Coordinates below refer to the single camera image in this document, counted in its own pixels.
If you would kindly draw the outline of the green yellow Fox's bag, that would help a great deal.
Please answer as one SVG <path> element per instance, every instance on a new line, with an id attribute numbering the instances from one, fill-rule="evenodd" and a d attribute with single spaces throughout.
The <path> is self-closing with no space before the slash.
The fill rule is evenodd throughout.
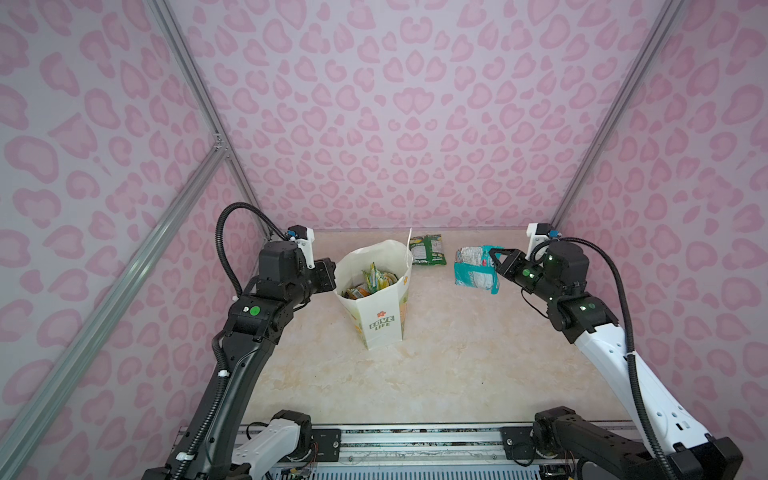
<path id="1" fill-rule="evenodd" d="M 377 293 L 383 289 L 395 285 L 399 278 L 392 272 L 380 270 L 374 262 L 363 271 L 366 291 L 369 294 Z"/>

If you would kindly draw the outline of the white paper bag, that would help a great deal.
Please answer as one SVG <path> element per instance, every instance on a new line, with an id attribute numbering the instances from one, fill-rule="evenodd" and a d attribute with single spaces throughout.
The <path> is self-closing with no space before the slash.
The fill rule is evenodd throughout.
<path id="1" fill-rule="evenodd" d="M 350 300 L 342 296 L 353 286 L 365 284 L 363 271 L 374 262 L 380 270 L 394 273 L 398 282 L 369 296 Z M 369 350 L 403 340 L 413 257 L 408 246 L 387 239 L 347 254 L 335 271 L 336 298 L 353 322 L 363 344 Z"/>

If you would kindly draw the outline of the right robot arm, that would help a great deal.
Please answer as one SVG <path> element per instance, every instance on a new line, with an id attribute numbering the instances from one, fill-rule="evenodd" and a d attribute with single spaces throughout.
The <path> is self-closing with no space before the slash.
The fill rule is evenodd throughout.
<path id="1" fill-rule="evenodd" d="M 567 407 L 538 412 L 530 447 L 539 454 L 572 453 L 577 464 L 592 463 L 617 479 L 733 479 L 743 454 L 728 437 L 717 438 L 697 421 L 658 379 L 635 346 L 626 291 L 605 251 L 621 313 L 587 290 L 589 259 L 580 238 L 542 242 L 530 253 L 493 248 L 496 273 L 522 292 L 545 301 L 553 328 L 593 364 L 628 412 L 641 435 L 629 440 L 599 427 Z"/>

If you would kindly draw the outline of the green white snack bag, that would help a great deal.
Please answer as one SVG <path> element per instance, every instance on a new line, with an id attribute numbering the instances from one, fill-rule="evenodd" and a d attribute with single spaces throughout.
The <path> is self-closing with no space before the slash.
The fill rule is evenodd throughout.
<path id="1" fill-rule="evenodd" d="M 444 266 L 447 264 L 441 234 L 412 236 L 408 247 L 414 265 Z"/>

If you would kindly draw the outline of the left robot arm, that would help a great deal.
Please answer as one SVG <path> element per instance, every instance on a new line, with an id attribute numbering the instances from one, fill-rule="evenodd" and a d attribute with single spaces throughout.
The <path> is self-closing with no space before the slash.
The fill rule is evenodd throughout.
<path id="1" fill-rule="evenodd" d="M 239 427 L 257 380 L 296 311 L 336 287 L 335 263 L 307 263 L 295 241 L 271 241 L 259 253 L 257 274 L 212 339 L 214 372 L 188 429 L 164 465 L 146 479 L 262 479 L 282 459 L 312 458 L 311 418 L 282 410 L 255 437 L 237 445 Z"/>

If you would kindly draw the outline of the teal white snack bag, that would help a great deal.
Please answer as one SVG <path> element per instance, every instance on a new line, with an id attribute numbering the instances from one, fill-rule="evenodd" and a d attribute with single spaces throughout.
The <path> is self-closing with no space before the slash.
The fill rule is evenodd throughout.
<path id="1" fill-rule="evenodd" d="M 496 295 L 499 292 L 499 279 L 492 264 L 490 250 L 491 246 L 488 245 L 458 249 L 454 260 L 455 284 Z"/>

